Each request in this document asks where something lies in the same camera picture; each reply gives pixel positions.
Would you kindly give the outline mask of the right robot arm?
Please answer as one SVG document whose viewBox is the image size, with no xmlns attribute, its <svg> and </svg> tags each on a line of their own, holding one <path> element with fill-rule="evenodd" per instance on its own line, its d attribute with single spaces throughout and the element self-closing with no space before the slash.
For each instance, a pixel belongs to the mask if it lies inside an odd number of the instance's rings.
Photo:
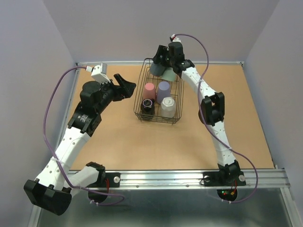
<svg viewBox="0 0 303 227">
<path fill-rule="evenodd" d="M 199 103 L 199 119 L 211 134 L 215 147 L 219 170 L 214 174 L 206 174 L 206 186 L 228 186 L 238 180 L 241 169 L 231 151 L 224 128 L 225 97 L 222 92 L 213 90 L 198 73 L 194 63 L 185 58 L 183 45 L 175 41 L 167 46 L 159 45 L 152 59 L 151 74 L 161 76 L 166 69 L 173 72 L 188 83 L 197 93 Z"/>
</svg>

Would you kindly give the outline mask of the black mug white inside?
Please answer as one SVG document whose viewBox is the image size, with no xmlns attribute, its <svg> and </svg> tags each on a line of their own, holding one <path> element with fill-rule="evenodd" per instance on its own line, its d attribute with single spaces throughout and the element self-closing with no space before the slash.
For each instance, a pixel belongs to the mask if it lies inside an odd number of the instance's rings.
<svg viewBox="0 0 303 227">
<path fill-rule="evenodd" d="M 151 121 L 155 114 L 154 99 L 144 99 L 141 102 L 141 117 L 145 121 Z"/>
</svg>

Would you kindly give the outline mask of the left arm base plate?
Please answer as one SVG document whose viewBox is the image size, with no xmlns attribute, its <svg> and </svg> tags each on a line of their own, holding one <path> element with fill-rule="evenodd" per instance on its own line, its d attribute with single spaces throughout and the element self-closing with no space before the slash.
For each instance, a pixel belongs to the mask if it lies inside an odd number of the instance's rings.
<svg viewBox="0 0 303 227">
<path fill-rule="evenodd" d="M 120 172 L 105 172 L 105 176 L 98 176 L 94 183 L 87 185 L 88 188 L 119 188 L 120 187 Z"/>
</svg>

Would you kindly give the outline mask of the lavender cup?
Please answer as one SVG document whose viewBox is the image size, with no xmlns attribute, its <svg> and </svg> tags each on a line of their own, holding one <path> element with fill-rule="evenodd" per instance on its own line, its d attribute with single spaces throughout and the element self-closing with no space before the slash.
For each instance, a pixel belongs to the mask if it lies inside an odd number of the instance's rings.
<svg viewBox="0 0 303 227">
<path fill-rule="evenodd" d="M 170 83 L 167 81 L 162 81 L 158 84 L 158 91 L 156 101 L 158 104 L 161 104 L 163 99 L 170 97 Z"/>
</svg>

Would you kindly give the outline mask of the pink cup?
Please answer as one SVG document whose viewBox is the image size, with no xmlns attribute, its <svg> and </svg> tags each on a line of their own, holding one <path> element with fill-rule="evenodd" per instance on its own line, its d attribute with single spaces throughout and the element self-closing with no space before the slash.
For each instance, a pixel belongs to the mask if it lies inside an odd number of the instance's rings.
<svg viewBox="0 0 303 227">
<path fill-rule="evenodd" d="M 143 99 L 156 100 L 156 87 L 153 83 L 146 83 L 143 88 Z"/>
</svg>

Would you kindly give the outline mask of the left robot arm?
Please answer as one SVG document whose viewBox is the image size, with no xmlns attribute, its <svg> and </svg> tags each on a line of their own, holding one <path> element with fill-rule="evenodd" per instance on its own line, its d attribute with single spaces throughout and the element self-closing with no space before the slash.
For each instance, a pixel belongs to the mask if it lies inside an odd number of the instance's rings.
<svg viewBox="0 0 303 227">
<path fill-rule="evenodd" d="M 114 78 L 117 85 L 105 78 L 102 82 L 89 81 L 82 86 L 80 102 L 68 122 L 63 139 L 52 152 L 52 158 L 35 180 L 27 180 L 24 185 L 33 205 L 60 216 L 79 190 L 87 190 L 92 184 L 109 187 L 105 167 L 95 162 L 89 162 L 71 178 L 67 173 L 101 123 L 101 113 L 111 102 L 130 98 L 134 93 L 135 83 L 123 79 L 120 74 L 115 74 Z"/>
</svg>

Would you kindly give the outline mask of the green cup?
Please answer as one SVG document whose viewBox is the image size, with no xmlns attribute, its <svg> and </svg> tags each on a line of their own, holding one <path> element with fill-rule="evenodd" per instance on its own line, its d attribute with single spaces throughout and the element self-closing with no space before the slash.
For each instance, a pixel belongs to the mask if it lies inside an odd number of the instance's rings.
<svg viewBox="0 0 303 227">
<path fill-rule="evenodd" d="M 173 82 L 176 80 L 176 74 L 172 68 L 167 68 L 164 73 L 160 76 L 162 80 Z"/>
</svg>

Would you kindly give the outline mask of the grey mug white inside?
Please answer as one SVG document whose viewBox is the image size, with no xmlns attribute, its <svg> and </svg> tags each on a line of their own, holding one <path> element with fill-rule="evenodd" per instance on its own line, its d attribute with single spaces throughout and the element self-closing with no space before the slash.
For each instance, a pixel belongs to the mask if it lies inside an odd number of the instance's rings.
<svg viewBox="0 0 303 227">
<path fill-rule="evenodd" d="M 150 66 L 150 73 L 155 77 L 161 77 L 166 71 L 166 69 L 167 67 L 153 62 Z"/>
</svg>

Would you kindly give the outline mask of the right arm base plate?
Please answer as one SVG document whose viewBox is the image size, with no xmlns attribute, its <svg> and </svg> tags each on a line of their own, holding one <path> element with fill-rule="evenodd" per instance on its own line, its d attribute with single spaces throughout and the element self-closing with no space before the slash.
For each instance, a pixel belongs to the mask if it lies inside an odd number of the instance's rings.
<svg viewBox="0 0 303 227">
<path fill-rule="evenodd" d="M 246 180 L 244 177 L 244 173 L 240 172 L 240 174 L 232 175 L 232 176 L 223 176 L 223 174 L 216 172 L 203 172 L 203 177 L 200 180 L 200 185 L 205 187 L 224 187 L 224 186 L 245 186 Z"/>
</svg>

